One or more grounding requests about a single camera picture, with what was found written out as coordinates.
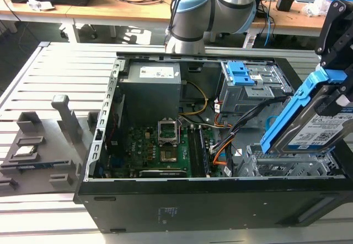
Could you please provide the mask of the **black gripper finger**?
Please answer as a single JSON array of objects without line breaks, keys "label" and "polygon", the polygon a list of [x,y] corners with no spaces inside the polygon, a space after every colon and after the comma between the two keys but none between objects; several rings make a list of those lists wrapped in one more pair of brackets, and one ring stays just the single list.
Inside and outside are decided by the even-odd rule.
[{"label": "black gripper finger", "polygon": [[318,115],[337,115],[343,107],[352,102],[352,82],[335,86],[317,106]]}]

